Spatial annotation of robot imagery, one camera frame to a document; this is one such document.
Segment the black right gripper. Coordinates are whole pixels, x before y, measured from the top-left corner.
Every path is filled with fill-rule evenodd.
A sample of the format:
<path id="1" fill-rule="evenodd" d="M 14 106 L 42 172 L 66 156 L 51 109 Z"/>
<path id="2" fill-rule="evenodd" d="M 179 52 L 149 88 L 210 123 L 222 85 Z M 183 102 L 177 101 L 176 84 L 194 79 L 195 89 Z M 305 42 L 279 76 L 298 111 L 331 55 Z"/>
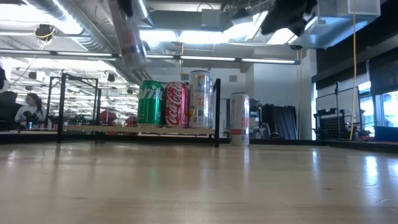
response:
<path id="1" fill-rule="evenodd" d="M 317 3 L 317 0 L 276 0 L 273 10 L 260 26 L 261 34 L 267 35 L 290 26 L 294 35 L 301 36 L 308 24 L 306 14 L 311 13 Z"/>

